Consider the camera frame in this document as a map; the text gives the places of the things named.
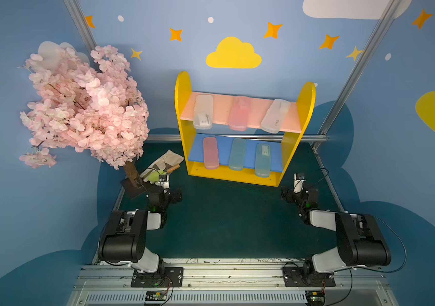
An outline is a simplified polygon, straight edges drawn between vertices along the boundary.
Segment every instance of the pink shelf board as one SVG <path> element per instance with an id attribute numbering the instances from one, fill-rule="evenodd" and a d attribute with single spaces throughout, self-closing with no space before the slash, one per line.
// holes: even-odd
<path id="1" fill-rule="evenodd" d="M 225 125 L 229 124 L 229 113 L 231 112 L 234 96 L 198 92 L 192 92 L 192 94 L 190 94 L 189 101 L 187 101 L 184 111 L 180 115 L 180 120 L 193 121 L 193 110 L 195 108 L 195 97 L 197 95 L 212 95 L 214 98 L 213 123 Z M 256 129 L 260 128 L 261 121 L 263 120 L 263 117 L 265 117 L 270 105 L 272 105 L 272 102 L 273 100 L 251 98 L 251 112 L 250 118 L 248 119 L 248 127 Z M 301 132 L 299 114 L 297 112 L 297 105 L 295 102 L 290 103 L 289 112 L 285 117 L 285 121 L 280 131 L 294 133 Z"/>

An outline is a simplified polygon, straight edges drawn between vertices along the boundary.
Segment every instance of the blue shelf board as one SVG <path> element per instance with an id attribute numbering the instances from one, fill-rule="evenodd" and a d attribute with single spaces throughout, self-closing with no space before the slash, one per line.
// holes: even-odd
<path id="1" fill-rule="evenodd" d="M 224 137 L 219 135 L 197 134 L 193 141 L 192 149 L 190 150 L 188 160 L 191 162 L 204 162 L 204 138 L 215 137 L 217 139 L 217 148 L 219 150 L 219 164 L 228 166 L 229 156 L 231 155 L 231 146 L 234 137 Z M 246 155 L 244 168 L 255 168 L 255 156 L 257 151 L 257 144 L 269 144 L 270 153 L 272 157 L 271 170 L 273 172 L 282 172 L 282 147 L 280 143 L 262 142 L 258 140 L 246 139 Z"/>

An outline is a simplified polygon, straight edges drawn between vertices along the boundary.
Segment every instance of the pink flower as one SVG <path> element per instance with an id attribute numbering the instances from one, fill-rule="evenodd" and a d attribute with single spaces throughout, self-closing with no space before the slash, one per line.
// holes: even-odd
<path id="1" fill-rule="evenodd" d="M 49 121 L 49 126 L 55 130 L 60 130 L 60 131 L 66 131 L 68 129 L 68 127 L 64 123 L 61 123 L 56 120 Z"/>
<path id="2" fill-rule="evenodd" d="M 33 61 L 40 62 L 40 61 L 42 61 L 42 56 L 40 56 L 39 54 L 32 53 L 32 54 L 31 54 L 31 59 L 32 59 Z"/>
<path id="3" fill-rule="evenodd" d="M 98 105 L 107 106 L 109 105 L 109 99 L 107 98 L 98 98 Z"/>
<path id="4" fill-rule="evenodd" d="M 134 134 L 131 132 L 127 132 L 127 131 L 121 132 L 121 136 L 127 140 L 131 140 L 134 138 Z"/>
<path id="5" fill-rule="evenodd" d="M 82 148 L 88 146 L 88 138 L 83 138 L 82 140 L 80 140 L 78 142 L 78 146 Z"/>
<path id="6" fill-rule="evenodd" d="M 77 131 L 80 131 L 80 132 L 85 130 L 85 126 L 80 122 L 80 120 L 78 120 L 76 118 L 70 119 L 70 126 L 74 127 Z"/>
<path id="7" fill-rule="evenodd" d="M 19 157 L 19 160 L 25 162 L 26 165 L 37 169 L 41 166 L 48 165 L 49 168 L 56 164 L 56 156 L 49 155 L 49 149 L 44 148 L 41 151 L 37 151 L 34 154 L 26 154 Z"/>
<path id="8" fill-rule="evenodd" d="M 39 139 L 37 139 L 37 138 L 31 138 L 31 139 L 29 139 L 29 142 L 30 142 L 32 145 L 37 146 L 37 145 L 41 144 L 42 141 L 39 140 Z"/>
<path id="9" fill-rule="evenodd" d="M 124 119 L 122 122 L 123 128 L 130 129 L 132 126 L 131 120 Z"/>

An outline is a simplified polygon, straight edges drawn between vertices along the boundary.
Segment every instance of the black wire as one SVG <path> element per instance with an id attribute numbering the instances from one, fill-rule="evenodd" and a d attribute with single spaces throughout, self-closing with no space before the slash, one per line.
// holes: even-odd
<path id="1" fill-rule="evenodd" d="M 398 237 L 399 242 L 401 242 L 402 248 L 404 249 L 404 261 L 403 261 L 402 265 L 399 268 L 397 268 L 396 270 L 392 270 L 392 271 L 374 270 L 374 269 L 369 269 L 369 268 L 360 267 L 360 266 L 355 267 L 355 268 L 360 268 L 360 269 L 369 270 L 369 271 L 373 271 L 373 272 L 379 272 L 379 273 L 394 273 L 394 272 L 398 272 L 399 270 L 401 270 L 404 267 L 404 265 L 406 264 L 406 261 L 408 260 L 408 253 L 406 252 L 406 247 L 404 246 L 404 243 L 401 240 L 401 238 L 399 237 L 399 235 L 389 225 L 387 225 L 384 221 L 382 221 L 381 219 L 377 218 L 376 216 L 368 214 L 368 213 L 362 213 L 362 215 L 371 216 L 371 217 L 374 217 L 375 219 L 379 220 L 385 226 L 387 226 L 394 233 L 394 235 L 396 235 L 396 237 Z"/>
<path id="2" fill-rule="evenodd" d="M 162 303 L 160 306 L 163 306 L 163 305 L 165 305 L 166 304 L 166 302 L 168 302 L 171 298 L 172 298 L 172 296 L 173 296 L 173 290 L 174 290 L 174 287 L 173 287 L 173 282 L 172 282 L 172 280 L 170 279 L 170 284 L 172 285 L 172 293 L 170 294 L 170 297 L 169 298 L 167 298 L 166 299 L 166 301 L 164 302 L 164 303 Z"/>
<path id="3" fill-rule="evenodd" d="M 321 180 L 319 180 L 319 181 L 317 181 L 317 182 L 315 182 L 314 184 L 312 184 L 311 186 L 308 186 L 308 188 L 311 188 L 311 187 L 313 187 L 314 185 L 316 185 L 317 183 L 319 183 L 320 181 L 322 181 L 322 180 L 324 180 L 325 178 L 326 178 L 326 176 L 328 176 L 329 175 L 329 170 L 328 169 L 326 169 L 326 168 L 319 168 L 318 170 L 322 170 L 322 169 L 324 169 L 324 170 L 326 170 L 326 175 L 324 175 L 323 176 L 323 178 L 321 179 Z M 292 189 L 292 190 L 295 190 L 296 189 L 296 186 L 297 186 L 297 184 L 299 184 L 300 183 L 300 180 L 294 185 L 294 188 Z"/>
<path id="4" fill-rule="evenodd" d="M 348 270 L 350 271 L 350 280 L 351 280 L 351 282 L 350 282 L 350 290 L 348 290 L 347 295 L 344 298 L 342 298 L 341 300 L 339 300 L 339 301 L 337 301 L 335 303 L 328 304 L 326 306 L 331 306 L 331 305 L 335 305 L 335 304 L 338 304 L 340 302 L 343 302 L 350 295 L 351 288 L 353 287 L 353 275 L 351 274 L 351 269 L 349 268 Z"/>
<path id="5" fill-rule="evenodd" d="M 115 263 L 111 263 L 110 261 L 107 261 L 107 260 L 104 260 L 104 262 L 108 263 L 111 266 L 125 266 L 125 265 L 127 265 L 127 263 L 115 264 Z"/>
<path id="6" fill-rule="evenodd" d="M 292 262 L 292 261 L 286 262 L 285 265 L 283 265 L 283 266 L 284 266 L 284 267 L 287 266 L 288 263 L 289 263 L 289 264 L 293 264 L 294 266 L 300 268 L 300 266 L 298 266 L 295 262 Z"/>
<path id="7" fill-rule="evenodd" d="M 308 188 L 311 188 L 311 187 L 313 187 L 314 185 L 316 185 L 317 183 L 319 183 L 320 181 L 322 181 L 322 180 L 324 180 L 325 178 L 326 178 L 326 176 L 328 176 L 329 175 L 329 170 L 328 169 L 326 169 L 326 168 L 319 168 L 318 170 L 321 170 L 321 169 L 324 169 L 324 170 L 326 170 L 326 174 L 323 176 L 323 178 L 321 179 L 321 180 L 319 180 L 319 181 L 317 181 L 317 182 L 315 182 L 314 184 L 312 184 L 311 186 L 308 186 Z"/>
<path id="8" fill-rule="evenodd" d="M 155 168 L 153 168 L 153 167 L 148 167 L 147 169 L 153 169 L 153 170 L 155 170 L 157 173 L 159 173 L 160 171 L 159 170 L 156 170 Z"/>

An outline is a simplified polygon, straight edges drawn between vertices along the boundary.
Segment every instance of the metal vent grille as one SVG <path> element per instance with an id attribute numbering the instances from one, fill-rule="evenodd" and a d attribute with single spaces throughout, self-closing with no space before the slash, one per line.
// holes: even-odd
<path id="1" fill-rule="evenodd" d="M 93 291 L 88 294 L 85 304 L 141 304 L 144 300 L 142 293 L 127 291 Z"/>
<path id="2" fill-rule="evenodd" d="M 212 291 L 173 293 L 173 303 L 306 303 L 306 292 Z"/>
<path id="3" fill-rule="evenodd" d="M 85 305 L 141 305 L 144 295 L 128 291 L 91 291 Z M 303 290 L 173 292 L 169 304 L 184 303 L 307 303 Z"/>

